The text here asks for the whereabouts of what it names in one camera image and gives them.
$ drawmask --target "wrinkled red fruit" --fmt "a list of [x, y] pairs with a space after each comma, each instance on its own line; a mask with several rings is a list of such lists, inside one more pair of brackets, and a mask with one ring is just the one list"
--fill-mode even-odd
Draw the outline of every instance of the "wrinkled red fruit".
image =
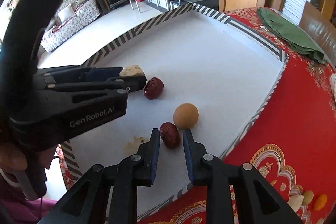
[[160, 126], [160, 136], [165, 146], [170, 149], [178, 147], [181, 142], [179, 131], [171, 122], [165, 122]]
[[163, 91], [163, 83], [159, 78], [153, 77], [148, 81], [143, 94], [147, 99], [153, 100], [159, 97]]

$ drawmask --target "green cloth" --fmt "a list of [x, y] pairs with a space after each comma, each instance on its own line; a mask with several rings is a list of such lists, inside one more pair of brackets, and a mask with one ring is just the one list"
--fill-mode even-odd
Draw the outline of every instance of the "green cloth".
[[257, 16], [263, 25], [276, 36], [286, 40], [292, 50], [324, 64], [324, 53], [299, 27], [267, 8], [257, 9]]

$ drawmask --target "framed picture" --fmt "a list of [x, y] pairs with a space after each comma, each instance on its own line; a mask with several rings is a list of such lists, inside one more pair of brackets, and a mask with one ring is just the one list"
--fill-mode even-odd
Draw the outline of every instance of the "framed picture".
[[15, 9], [18, 2], [19, 2], [19, 0], [9, 0], [7, 2], [4, 9], [6, 11], [8, 20], [10, 20], [10, 18], [12, 17], [12, 12]]

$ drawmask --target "pink clothing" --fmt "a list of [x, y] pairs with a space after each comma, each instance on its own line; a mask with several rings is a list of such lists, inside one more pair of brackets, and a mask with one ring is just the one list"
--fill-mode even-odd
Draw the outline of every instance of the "pink clothing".
[[17, 224], [38, 223], [56, 204], [56, 201], [41, 199], [29, 201], [20, 189], [9, 185], [0, 175], [0, 202]]

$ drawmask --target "sofa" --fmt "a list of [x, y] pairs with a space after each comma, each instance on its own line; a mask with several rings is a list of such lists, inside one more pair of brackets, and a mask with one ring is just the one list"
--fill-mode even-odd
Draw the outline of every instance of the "sofa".
[[[59, 15], [65, 9], [72, 9], [72, 14], [69, 18], [61, 20]], [[41, 40], [42, 47], [47, 52], [54, 51], [75, 33], [97, 19], [99, 15], [95, 0], [64, 0], [45, 30]]]

